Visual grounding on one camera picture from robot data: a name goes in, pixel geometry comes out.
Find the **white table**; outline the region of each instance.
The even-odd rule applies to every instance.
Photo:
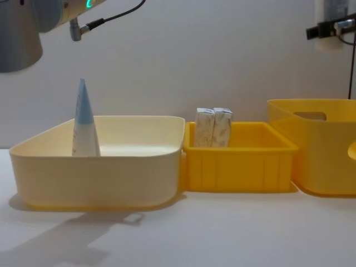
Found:
[[[152,212],[37,212],[0,150],[0,267],[356,266],[356,199],[185,193]]]

